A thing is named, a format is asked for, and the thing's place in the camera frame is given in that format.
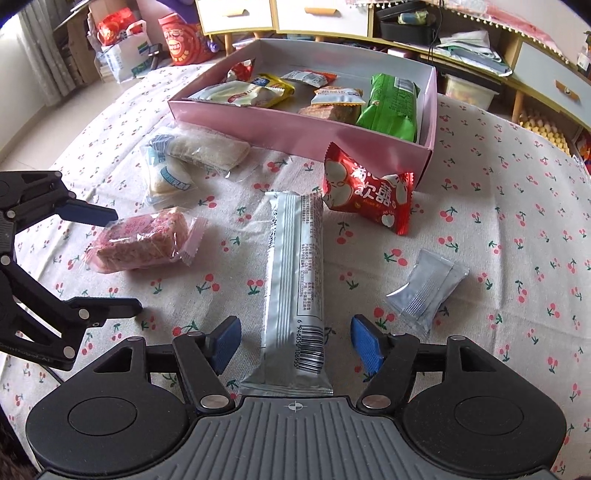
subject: curtain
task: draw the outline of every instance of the curtain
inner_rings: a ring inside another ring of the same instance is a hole
[[[19,13],[19,38],[48,106],[76,88],[53,38],[53,28],[68,14],[65,0],[33,0]]]

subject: purple object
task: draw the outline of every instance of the purple object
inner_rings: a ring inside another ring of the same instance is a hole
[[[197,13],[197,4],[192,0],[158,0],[178,13],[188,24],[198,24],[199,14]]]

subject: drawer handle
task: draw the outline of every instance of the drawer handle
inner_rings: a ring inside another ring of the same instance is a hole
[[[310,15],[321,15],[323,17],[334,17],[339,11],[336,8],[305,7],[304,12]]]
[[[224,17],[241,17],[246,15],[246,10],[243,8],[236,8],[234,10],[228,10],[222,14]]]
[[[574,100],[575,102],[581,101],[581,98],[576,93],[574,93],[570,88],[568,88],[566,85],[560,83],[558,80],[555,80],[554,84],[556,85],[556,88],[558,90],[560,90],[563,94],[565,94],[571,100]]]

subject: barcode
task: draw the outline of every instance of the barcode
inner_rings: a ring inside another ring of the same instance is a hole
[[[313,325],[298,329],[296,340],[298,370],[319,374],[324,366],[324,330]]]

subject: black container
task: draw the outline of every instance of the black container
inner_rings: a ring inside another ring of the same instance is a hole
[[[425,2],[415,0],[376,12],[381,38],[413,45],[431,45],[435,39],[435,25],[401,25],[398,23],[400,14],[424,10],[426,7]]]

